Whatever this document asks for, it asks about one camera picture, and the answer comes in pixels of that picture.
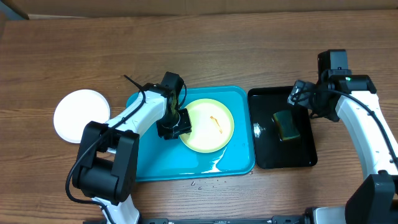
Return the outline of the yellow-green plate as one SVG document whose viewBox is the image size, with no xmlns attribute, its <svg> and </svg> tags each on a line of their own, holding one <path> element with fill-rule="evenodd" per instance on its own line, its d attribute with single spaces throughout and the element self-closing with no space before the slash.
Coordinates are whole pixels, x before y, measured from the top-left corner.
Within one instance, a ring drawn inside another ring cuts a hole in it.
<svg viewBox="0 0 398 224">
<path fill-rule="evenodd" d="M 216 152 L 227 145 L 234 132 L 234 119 L 221 102 L 204 98 L 189 103 L 191 132 L 180 135 L 182 142 L 200 153 Z"/>
</svg>

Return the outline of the green and yellow sponge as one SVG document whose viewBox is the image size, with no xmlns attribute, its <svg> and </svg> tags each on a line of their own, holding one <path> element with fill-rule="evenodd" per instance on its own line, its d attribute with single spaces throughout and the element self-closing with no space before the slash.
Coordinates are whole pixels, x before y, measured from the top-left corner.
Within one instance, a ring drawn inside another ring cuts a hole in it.
<svg viewBox="0 0 398 224">
<path fill-rule="evenodd" d="M 295 141 L 301 138 L 291 110 L 282 110 L 272 115 L 281 141 Z"/>
</svg>

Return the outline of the white plate with red smear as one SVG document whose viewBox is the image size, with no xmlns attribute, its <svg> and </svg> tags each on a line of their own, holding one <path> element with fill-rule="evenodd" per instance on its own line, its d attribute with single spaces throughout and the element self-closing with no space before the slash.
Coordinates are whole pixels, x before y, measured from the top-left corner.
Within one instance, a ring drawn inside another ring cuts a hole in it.
<svg viewBox="0 0 398 224">
<path fill-rule="evenodd" d="M 53 125 L 64 141 L 79 144 L 89 122 L 104 123 L 110 115 L 109 103 L 103 95 L 94 90 L 77 90 L 59 102 L 53 115 Z"/>
</svg>

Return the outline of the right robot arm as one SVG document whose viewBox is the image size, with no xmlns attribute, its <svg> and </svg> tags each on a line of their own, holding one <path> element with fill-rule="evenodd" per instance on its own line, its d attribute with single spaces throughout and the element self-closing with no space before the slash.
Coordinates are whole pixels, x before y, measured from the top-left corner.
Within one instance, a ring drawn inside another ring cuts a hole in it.
<svg viewBox="0 0 398 224">
<path fill-rule="evenodd" d="M 363 183 L 341 207 L 312 210 L 312 223 L 397 223 L 397 141 L 367 75 L 332 75 L 313 84 L 297 80 L 288 97 L 312 113 L 346 126 Z"/>
</svg>

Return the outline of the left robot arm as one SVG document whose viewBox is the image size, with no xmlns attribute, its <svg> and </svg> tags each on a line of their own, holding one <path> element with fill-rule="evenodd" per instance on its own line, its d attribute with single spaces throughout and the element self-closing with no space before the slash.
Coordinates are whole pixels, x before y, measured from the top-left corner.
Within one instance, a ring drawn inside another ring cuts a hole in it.
<svg viewBox="0 0 398 224">
<path fill-rule="evenodd" d="M 139 86 L 137 100 L 106 123 L 89 122 L 83 131 L 76 162 L 65 191 L 76 203 L 98 206 L 102 223 L 139 223 L 131 188 L 136 179 L 139 140 L 155 124 L 165 140 L 191 131 L 188 111 L 178 97 L 184 81 Z"/>
</svg>

